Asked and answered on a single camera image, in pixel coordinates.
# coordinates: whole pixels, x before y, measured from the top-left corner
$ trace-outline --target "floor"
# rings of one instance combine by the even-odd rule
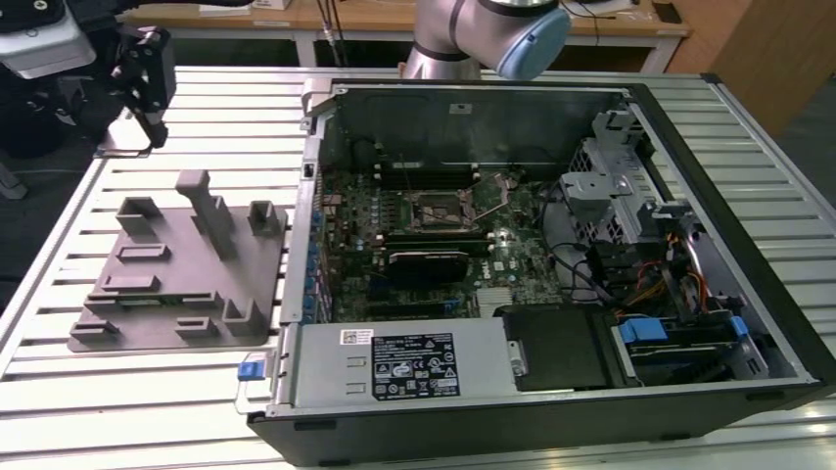
[[[281,41],[276,49],[265,51],[253,49],[247,41],[227,46],[228,50],[216,49],[209,56],[205,50],[191,44],[177,46],[179,62],[185,65],[205,65],[208,58],[215,65],[225,64],[221,57],[247,58],[243,64],[260,65],[284,57],[289,52]],[[395,56],[399,51],[389,51]],[[284,65],[293,65],[292,60]],[[88,123],[104,129],[104,123],[117,112],[117,104],[108,97],[93,96],[88,110]],[[795,120],[779,144],[796,162],[804,174],[817,186],[831,204],[836,203],[836,184],[833,179],[833,161],[836,160],[836,79],[821,88],[811,101],[804,113]],[[0,311],[9,301],[17,283],[27,274],[32,260],[37,254],[52,225],[61,213],[64,204],[76,188],[84,169],[91,163],[93,144],[73,129],[61,130],[64,143],[55,152],[33,160],[13,160],[0,149],[0,162],[12,171],[20,172],[20,178],[29,187],[28,196],[20,201],[0,199]]]

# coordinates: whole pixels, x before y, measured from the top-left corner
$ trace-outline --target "motherboard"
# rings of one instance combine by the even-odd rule
[[[513,169],[324,172],[329,321],[485,317],[559,303],[543,187]]]

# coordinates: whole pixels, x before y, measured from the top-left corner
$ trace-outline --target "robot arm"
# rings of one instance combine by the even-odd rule
[[[569,28],[553,0],[420,0],[405,78],[479,79],[484,64],[504,78],[531,80]]]
[[[152,3],[243,6],[253,0],[4,0],[0,6],[0,63],[20,78],[40,80],[49,100],[72,98],[56,92],[55,78],[92,79],[120,98],[133,113],[151,146],[163,146],[161,114],[176,83],[168,32],[131,27],[116,15]],[[67,114],[72,103],[53,106]]]

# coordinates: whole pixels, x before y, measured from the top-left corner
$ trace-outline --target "wooden desk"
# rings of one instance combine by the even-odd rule
[[[375,0],[337,2],[347,40],[413,40],[415,6]],[[569,4],[575,11],[577,5]],[[676,46],[691,33],[687,24],[661,23],[649,0],[633,10],[608,14],[615,19],[572,19],[567,45],[651,49],[643,72],[664,72]],[[131,12],[131,24],[167,27],[175,37],[201,39],[289,39],[296,44],[299,64],[316,67],[313,42],[324,38],[316,0],[295,0],[284,11],[253,9],[247,16],[201,17],[193,5],[149,5]]]

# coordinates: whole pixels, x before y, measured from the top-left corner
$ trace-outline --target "cardboard box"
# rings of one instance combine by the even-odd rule
[[[256,0],[252,8],[267,8],[271,10],[284,10],[292,0]]]

